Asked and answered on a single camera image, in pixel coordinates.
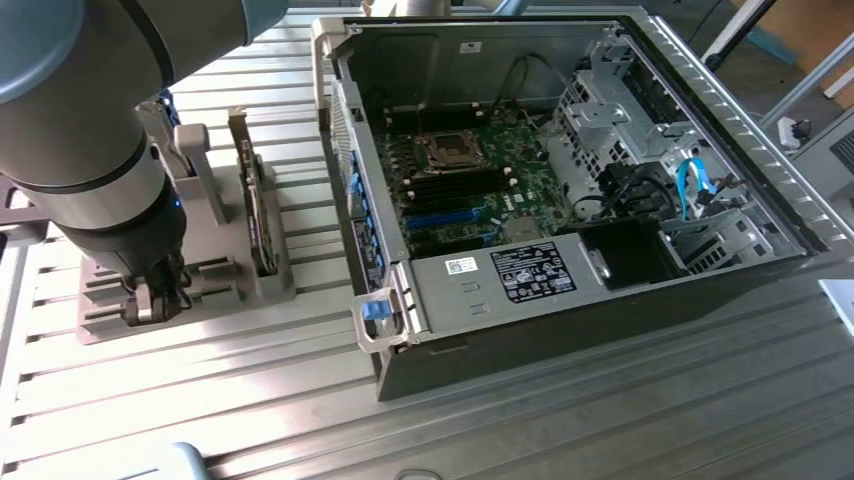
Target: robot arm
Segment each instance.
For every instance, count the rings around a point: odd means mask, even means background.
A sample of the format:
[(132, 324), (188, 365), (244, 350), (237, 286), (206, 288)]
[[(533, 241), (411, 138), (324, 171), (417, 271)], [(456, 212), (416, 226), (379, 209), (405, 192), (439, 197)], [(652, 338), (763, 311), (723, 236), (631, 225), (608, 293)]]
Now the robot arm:
[(124, 276), (140, 321), (188, 307), (186, 220), (134, 106), (285, 10), (287, 0), (0, 0), (0, 172)]

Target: white label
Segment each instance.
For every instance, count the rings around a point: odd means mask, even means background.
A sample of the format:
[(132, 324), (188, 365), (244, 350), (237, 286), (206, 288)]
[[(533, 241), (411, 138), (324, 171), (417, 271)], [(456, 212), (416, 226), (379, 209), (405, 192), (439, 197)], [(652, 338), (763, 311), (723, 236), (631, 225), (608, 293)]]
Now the white label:
[(457, 258), (444, 262), (444, 266), (448, 269), (448, 275), (456, 275), (457, 273), (473, 272), (477, 270), (477, 263), (475, 257)]
[(459, 44), (459, 53), (480, 53), (483, 42), (465, 42)]

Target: power supply label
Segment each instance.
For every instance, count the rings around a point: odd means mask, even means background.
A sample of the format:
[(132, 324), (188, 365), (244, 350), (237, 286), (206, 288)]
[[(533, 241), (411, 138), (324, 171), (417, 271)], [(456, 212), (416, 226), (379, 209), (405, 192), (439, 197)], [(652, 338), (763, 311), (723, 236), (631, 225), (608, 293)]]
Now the power supply label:
[(552, 242), (492, 252), (492, 263), (507, 298), (513, 303), (577, 288)]

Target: green circuit board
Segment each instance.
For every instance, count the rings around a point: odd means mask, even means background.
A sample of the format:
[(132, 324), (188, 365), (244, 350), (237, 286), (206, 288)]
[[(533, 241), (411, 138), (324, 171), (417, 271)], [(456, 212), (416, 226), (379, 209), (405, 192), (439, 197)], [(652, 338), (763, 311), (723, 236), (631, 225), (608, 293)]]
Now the green circuit board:
[(512, 242), (508, 237), (507, 222), (529, 217), (525, 223), (535, 224), (541, 236), (549, 236), (565, 223), (568, 204), (563, 200), (561, 185), (556, 180), (548, 159), (537, 153), (543, 147), (531, 126), (516, 119), (515, 112), (499, 112), (488, 122), (464, 131), (431, 132), (433, 138), (441, 136), (467, 136), (476, 142), (481, 164), (467, 171), (479, 169), (504, 169), (512, 173), (513, 185), (492, 193), (467, 195), (469, 208), (477, 210), (476, 220), (441, 226), (409, 229), (405, 226), (405, 209), (412, 205), (405, 195), (407, 178), (429, 176), (429, 149), (423, 145), (423, 136), (377, 134), (375, 143), (383, 164), (392, 201), (415, 257), (432, 256), (419, 252), (445, 253), (440, 247), (468, 240), (471, 245), (481, 240), (480, 247), (503, 245)]

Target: metal table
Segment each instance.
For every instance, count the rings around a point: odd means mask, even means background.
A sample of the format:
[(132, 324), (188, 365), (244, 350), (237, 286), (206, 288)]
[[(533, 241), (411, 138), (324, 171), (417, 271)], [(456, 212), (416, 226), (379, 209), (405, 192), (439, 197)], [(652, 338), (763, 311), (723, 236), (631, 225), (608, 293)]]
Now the metal table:
[(176, 441), (198, 448), (217, 478), (373, 480), (408, 468), (491, 480), (854, 472), (854, 342), (815, 282), (851, 276), (850, 252), (692, 323), (375, 401), (312, 111), (308, 25), (321, 13), (356, 10), (292, 10), (173, 89), (184, 123), (210, 127), (214, 165), (235, 157), (225, 109), (249, 107), (277, 173), (296, 299), (81, 346), (78, 253), (52, 230), (6, 260), (22, 277), (4, 480), (121, 477)]

